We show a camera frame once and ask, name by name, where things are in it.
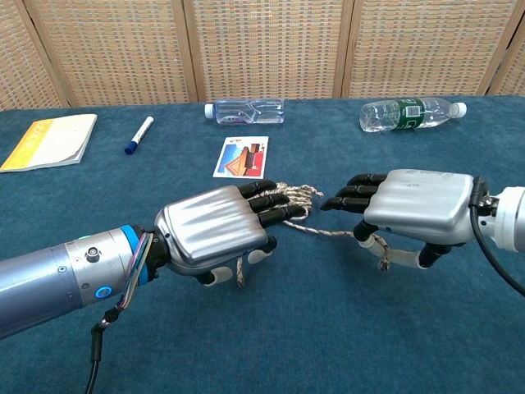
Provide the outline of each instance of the bottle label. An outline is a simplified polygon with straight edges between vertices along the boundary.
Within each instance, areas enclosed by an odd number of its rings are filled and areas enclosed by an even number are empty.
[[[421,125],[425,114],[423,101],[418,98],[395,100],[399,104],[399,122],[396,129],[413,129]]]
[[[240,124],[246,123],[243,117],[228,116],[221,119],[221,124]]]

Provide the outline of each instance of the cable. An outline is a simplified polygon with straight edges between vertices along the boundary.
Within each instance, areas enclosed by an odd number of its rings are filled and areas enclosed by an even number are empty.
[[[139,282],[140,273],[146,264],[149,250],[153,243],[153,234],[145,232],[139,240],[139,244],[130,259],[131,269],[128,270],[126,279],[126,291],[122,294],[121,299],[113,308],[108,309],[102,319],[91,328],[91,373],[89,374],[88,385],[85,394],[91,394],[94,389],[95,380],[97,379],[98,365],[102,359],[103,333],[118,320],[120,313],[126,309],[130,302],[137,283]]]
[[[519,294],[525,297],[525,287],[517,283],[498,263],[498,259],[492,254],[489,249],[488,244],[485,242],[482,231],[477,224],[478,214],[477,206],[472,204],[470,205],[470,224],[472,225],[472,230],[474,231],[474,236],[476,237],[479,247],[482,249],[483,254],[486,259],[489,260],[489,263],[493,269],[509,284],[511,287],[516,290]]]
[[[146,257],[148,256],[152,243],[153,243],[153,234],[149,234],[148,243],[146,244],[144,248],[144,252],[142,253],[140,257],[139,264],[137,265],[137,269],[135,270],[133,277],[131,278],[130,283],[128,284],[126,293],[122,297],[121,302],[119,302],[118,304],[119,308],[121,309],[126,309],[131,302],[131,297],[133,297],[133,294],[135,293],[135,288],[137,287],[137,283],[139,282],[140,273],[142,272],[144,264],[146,263]]]
[[[97,379],[98,361],[94,360],[91,363],[91,373],[89,374],[88,386],[85,388],[84,394],[91,394],[95,387],[95,380]]]

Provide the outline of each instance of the table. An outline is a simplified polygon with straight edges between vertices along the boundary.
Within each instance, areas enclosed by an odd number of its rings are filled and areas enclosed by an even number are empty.
[[[245,180],[213,178],[225,137],[268,135],[265,177],[326,198],[355,174],[418,168],[483,175],[493,194],[524,186],[525,98],[450,98],[467,115],[431,129],[368,134],[371,100],[286,102],[283,125],[219,126],[201,103],[0,113],[0,161],[30,123],[94,112],[80,164],[0,174],[0,260],[124,224],[150,227],[166,204]],[[124,148],[151,115],[136,152]],[[318,210],[305,225],[351,230],[358,215]],[[280,225],[279,246],[235,281],[207,288],[162,268],[104,336],[94,392],[520,392],[525,300],[472,242],[427,271],[393,266],[349,237]],[[421,242],[385,235],[392,247]],[[495,250],[525,282],[523,256]],[[114,298],[0,341],[1,393],[84,392],[89,330]]]

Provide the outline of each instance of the green bottle label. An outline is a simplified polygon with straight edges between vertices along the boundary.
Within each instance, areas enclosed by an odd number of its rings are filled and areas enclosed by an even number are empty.
[[[396,129],[413,129],[421,125],[425,112],[423,101],[418,98],[402,98],[395,101],[401,111]]]

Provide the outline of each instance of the water bottle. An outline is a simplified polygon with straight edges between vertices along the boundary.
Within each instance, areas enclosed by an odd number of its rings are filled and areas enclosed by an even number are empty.
[[[272,124],[285,121],[285,100],[280,98],[223,99],[204,106],[207,119],[220,125]]]
[[[467,113],[465,103],[449,103],[442,98],[402,98],[363,105],[359,115],[367,132],[434,127]]]

